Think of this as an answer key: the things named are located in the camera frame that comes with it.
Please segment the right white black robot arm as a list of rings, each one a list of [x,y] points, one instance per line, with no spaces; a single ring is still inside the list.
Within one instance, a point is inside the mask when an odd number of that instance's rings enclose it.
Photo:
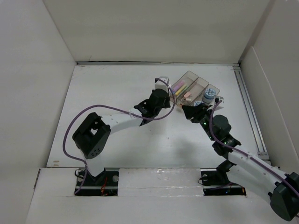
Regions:
[[[182,106],[185,117],[200,124],[214,151],[225,161],[217,168],[217,181],[232,182],[260,196],[283,220],[292,221],[299,215],[299,175],[271,166],[258,156],[241,148],[240,141],[231,134],[229,120],[215,115],[215,108],[205,104]]]

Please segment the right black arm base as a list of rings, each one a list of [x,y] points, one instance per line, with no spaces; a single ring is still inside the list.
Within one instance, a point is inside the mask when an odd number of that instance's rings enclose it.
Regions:
[[[246,196],[244,187],[222,178],[216,169],[201,169],[198,183],[204,196]]]

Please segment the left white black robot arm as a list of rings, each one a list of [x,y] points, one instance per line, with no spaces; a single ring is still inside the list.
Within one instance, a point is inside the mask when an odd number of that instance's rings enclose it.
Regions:
[[[110,135],[127,128],[143,126],[153,121],[162,109],[169,107],[169,91],[155,89],[148,99],[129,111],[109,116],[99,116],[95,112],[88,114],[72,136],[87,163],[88,180],[94,185],[104,181],[106,170],[101,164],[100,154]]]

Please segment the blue tape roll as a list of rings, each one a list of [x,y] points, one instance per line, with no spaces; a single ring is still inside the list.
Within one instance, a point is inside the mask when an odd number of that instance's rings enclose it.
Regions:
[[[200,104],[202,104],[202,103],[203,103],[202,101],[197,100],[197,101],[195,101],[195,102],[193,103],[193,106],[198,106],[198,105],[200,105]]]
[[[210,103],[216,96],[216,91],[213,88],[206,88],[202,97],[202,101]]]

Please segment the yellow highlighter marker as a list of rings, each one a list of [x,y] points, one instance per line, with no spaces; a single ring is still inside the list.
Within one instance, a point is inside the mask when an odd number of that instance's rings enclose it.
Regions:
[[[186,88],[188,87],[188,85],[183,85],[180,89],[178,89],[175,93],[176,96],[179,96]]]

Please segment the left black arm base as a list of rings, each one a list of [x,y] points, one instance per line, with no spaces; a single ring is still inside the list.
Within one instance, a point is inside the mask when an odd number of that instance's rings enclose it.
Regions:
[[[118,196],[119,169],[108,168],[99,178],[93,178],[85,170],[76,169],[75,196]]]

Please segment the clear three-compartment organizer tray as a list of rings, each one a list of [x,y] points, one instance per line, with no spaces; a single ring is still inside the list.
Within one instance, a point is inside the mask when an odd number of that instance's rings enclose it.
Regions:
[[[204,91],[205,91],[206,88],[215,89],[216,96],[218,96],[218,94],[220,93],[220,89],[218,89],[214,85],[210,84],[208,81],[204,80],[203,78],[197,76],[195,73],[193,73],[191,71],[187,71],[171,87],[175,86],[180,81],[184,81],[185,84],[188,85],[188,87],[179,96],[176,96],[175,93],[173,93],[172,90],[171,90],[170,100],[172,102],[176,103],[177,106],[183,106],[183,105],[193,106],[193,103],[195,101],[197,101],[197,100],[202,101],[202,97],[203,97],[203,94],[204,94]],[[187,93],[188,91],[192,94],[191,102],[186,102],[186,101],[183,100],[184,94]]]

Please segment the pink purple highlighter marker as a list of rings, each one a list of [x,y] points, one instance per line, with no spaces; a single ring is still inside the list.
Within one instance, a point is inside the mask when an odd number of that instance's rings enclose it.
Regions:
[[[185,84],[184,81],[180,81],[175,86],[172,87],[172,92],[176,93],[183,85]]]

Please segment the aluminium rail right edge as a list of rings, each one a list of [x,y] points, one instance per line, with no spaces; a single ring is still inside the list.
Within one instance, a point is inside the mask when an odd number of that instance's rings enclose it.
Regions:
[[[240,93],[242,96],[242,100],[244,102],[245,108],[246,108],[246,112],[249,118],[249,122],[250,122],[250,126],[252,129],[252,133],[256,142],[256,147],[257,147],[257,155],[258,157],[265,161],[266,163],[268,163],[269,165],[271,165],[271,160],[269,158],[266,146],[264,144],[264,140],[261,134],[261,130],[259,127],[259,124],[257,122],[256,119],[256,115],[249,97],[249,93],[246,87],[246,84],[244,82],[243,76],[242,76],[242,71],[241,68],[239,66],[233,66],[233,71],[235,73],[235,78],[237,80],[239,89],[240,89]]]

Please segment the pink eraser clip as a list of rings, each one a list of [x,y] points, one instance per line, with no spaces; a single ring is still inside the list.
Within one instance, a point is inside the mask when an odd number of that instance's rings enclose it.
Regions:
[[[183,100],[186,101],[186,102],[191,102],[192,94],[188,91],[187,93],[184,94]]]

